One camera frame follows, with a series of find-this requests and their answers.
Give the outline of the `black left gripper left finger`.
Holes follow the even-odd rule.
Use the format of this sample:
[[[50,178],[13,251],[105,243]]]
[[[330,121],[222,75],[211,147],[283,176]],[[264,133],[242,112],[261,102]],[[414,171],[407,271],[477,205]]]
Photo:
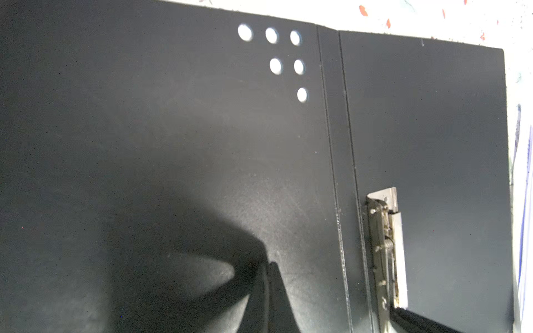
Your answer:
[[[276,262],[262,262],[258,266],[237,331],[300,331]]]

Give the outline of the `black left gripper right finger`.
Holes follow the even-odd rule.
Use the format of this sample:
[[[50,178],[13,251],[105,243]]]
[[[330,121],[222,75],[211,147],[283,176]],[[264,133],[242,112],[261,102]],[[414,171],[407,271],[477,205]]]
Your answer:
[[[390,323],[397,332],[459,333],[459,331],[448,326],[402,308],[391,310]]]

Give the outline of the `blue folder with black inside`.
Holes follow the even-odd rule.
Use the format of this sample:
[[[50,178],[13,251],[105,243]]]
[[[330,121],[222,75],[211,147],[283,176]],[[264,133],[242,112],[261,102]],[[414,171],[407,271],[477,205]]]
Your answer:
[[[1,3],[1,331],[377,332],[366,196],[408,309],[511,332],[504,53],[163,1]]]

